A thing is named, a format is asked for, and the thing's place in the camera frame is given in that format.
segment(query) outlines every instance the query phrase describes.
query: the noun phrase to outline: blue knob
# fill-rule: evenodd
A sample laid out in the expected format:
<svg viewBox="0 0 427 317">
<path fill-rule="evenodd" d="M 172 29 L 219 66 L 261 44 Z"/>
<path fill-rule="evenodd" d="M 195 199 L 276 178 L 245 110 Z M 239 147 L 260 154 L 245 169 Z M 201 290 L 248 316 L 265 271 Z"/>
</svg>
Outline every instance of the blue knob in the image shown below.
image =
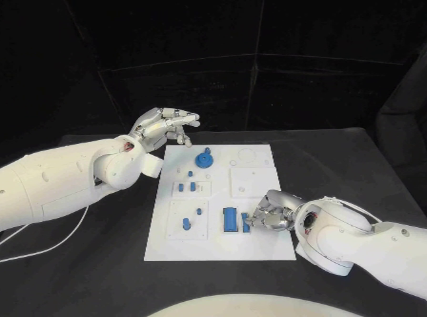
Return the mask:
<svg viewBox="0 0 427 317">
<path fill-rule="evenodd" d="M 201 167 L 201 168 L 208 168 L 212 166 L 214 158 L 211 155 L 211 149 L 208 147 L 203 150 L 203 153 L 201 153 L 196 156 L 195 163 L 196 163 L 198 167 Z"/>
<path fill-rule="evenodd" d="M 188 218 L 183 218 L 183 229 L 185 230 L 189 230 L 189 228 L 190 228 L 190 224 L 189 224 L 189 219 Z"/>
</svg>

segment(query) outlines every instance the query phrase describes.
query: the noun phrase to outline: blue rectangular block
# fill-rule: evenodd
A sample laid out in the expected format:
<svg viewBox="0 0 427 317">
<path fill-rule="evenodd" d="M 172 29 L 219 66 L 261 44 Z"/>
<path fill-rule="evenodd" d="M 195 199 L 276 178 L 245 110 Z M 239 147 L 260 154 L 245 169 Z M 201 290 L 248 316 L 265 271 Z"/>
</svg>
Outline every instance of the blue rectangular block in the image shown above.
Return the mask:
<svg viewBox="0 0 427 317">
<path fill-rule="evenodd" d="M 248 213 L 241 213 L 242 216 L 242 232 L 250 233 L 250 226 L 245 224 L 245 219 L 248 217 Z"/>
<path fill-rule="evenodd" d="M 224 208 L 224 231 L 237 232 L 238 231 L 238 219 L 237 210 L 232 207 Z"/>
</svg>

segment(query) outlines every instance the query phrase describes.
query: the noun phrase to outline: white round object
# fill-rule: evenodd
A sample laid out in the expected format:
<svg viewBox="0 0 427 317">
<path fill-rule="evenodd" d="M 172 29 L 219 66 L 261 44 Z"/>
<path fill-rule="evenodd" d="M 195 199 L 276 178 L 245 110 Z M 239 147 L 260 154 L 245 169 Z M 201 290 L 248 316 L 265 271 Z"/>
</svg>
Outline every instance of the white round object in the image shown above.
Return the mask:
<svg viewBox="0 0 427 317">
<path fill-rule="evenodd" d="M 202 297 L 167 307 L 149 317 L 359 317 L 332 306 L 290 297 L 232 294 Z"/>
<path fill-rule="evenodd" d="M 247 163 L 251 163 L 257 158 L 257 153 L 251 149 L 239 150 L 238 155 L 239 155 L 239 160 L 242 160 Z"/>
</svg>

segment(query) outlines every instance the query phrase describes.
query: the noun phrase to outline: robotic hand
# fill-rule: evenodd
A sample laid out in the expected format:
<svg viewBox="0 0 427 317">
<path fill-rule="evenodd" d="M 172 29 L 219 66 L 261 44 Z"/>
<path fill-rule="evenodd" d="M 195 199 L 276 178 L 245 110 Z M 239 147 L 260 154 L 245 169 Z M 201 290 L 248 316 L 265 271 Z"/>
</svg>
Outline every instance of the robotic hand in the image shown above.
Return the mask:
<svg viewBox="0 0 427 317">
<path fill-rule="evenodd" d="M 426 229 L 381 222 L 335 197 L 306 202 L 277 190 L 268 191 L 245 223 L 294 230 L 297 254 L 325 271 L 346 276 L 358 264 L 382 284 L 427 300 Z"/>
<path fill-rule="evenodd" d="M 162 159 L 149 154 L 167 139 L 192 146 L 183 125 L 199 115 L 154 108 L 127 135 L 59 147 L 0 168 L 0 231 L 59 218 L 128 188 L 140 174 L 157 178 Z"/>
</svg>

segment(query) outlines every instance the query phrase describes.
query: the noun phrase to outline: white panel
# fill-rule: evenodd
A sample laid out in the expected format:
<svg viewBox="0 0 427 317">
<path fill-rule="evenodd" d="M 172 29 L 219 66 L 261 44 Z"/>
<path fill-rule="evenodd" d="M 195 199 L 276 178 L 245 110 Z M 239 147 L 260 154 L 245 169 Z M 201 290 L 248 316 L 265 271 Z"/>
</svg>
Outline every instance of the white panel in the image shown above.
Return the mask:
<svg viewBox="0 0 427 317">
<path fill-rule="evenodd" d="M 280 187 L 277 170 L 270 168 L 231 168 L 231 195 L 234 198 L 263 198 Z"/>
<path fill-rule="evenodd" d="M 214 164 L 209 168 L 199 168 L 195 164 L 195 158 L 206 147 L 211 148 Z M 251 168 L 258 171 L 258 182 L 263 182 L 263 185 L 252 178 L 250 179 L 252 184 L 247 184 L 247 186 L 251 186 L 251 189 L 264 190 L 260 197 L 232 197 L 229 177 L 232 168 L 235 170 Z M 202 184 L 202 192 L 189 191 L 190 182 L 196 183 L 196 191 Z M 185 185 L 183 193 L 179 192 L 180 183 Z M 288 231 L 274 232 L 264 227 L 251 227 L 251 233 L 242 232 L 239 215 L 241 213 L 250 215 L 254 213 L 257 204 L 270 189 L 280 190 L 280 183 L 268 145 L 193 145 L 190 148 L 182 145 L 167 145 L 144 260 L 296 260 Z M 198 204 L 199 201 L 205 201 L 209 208 L 206 239 L 203 240 L 198 240 L 202 233 L 192 231 L 196 225 L 195 221 L 198 221 L 196 217 L 188 217 L 192 221 L 192 229 L 182 232 L 182 213 L 195 213 L 192 204 Z M 239 230 L 228 234 L 224 232 L 225 207 L 238 209 Z M 172 215 L 170 211 L 175 208 L 176 214 Z"/>
<path fill-rule="evenodd" d="M 189 219 L 190 228 L 183 229 L 183 218 Z M 169 207 L 166 239 L 206 240 L 206 222 L 209 203 L 206 200 L 173 200 Z"/>
</svg>

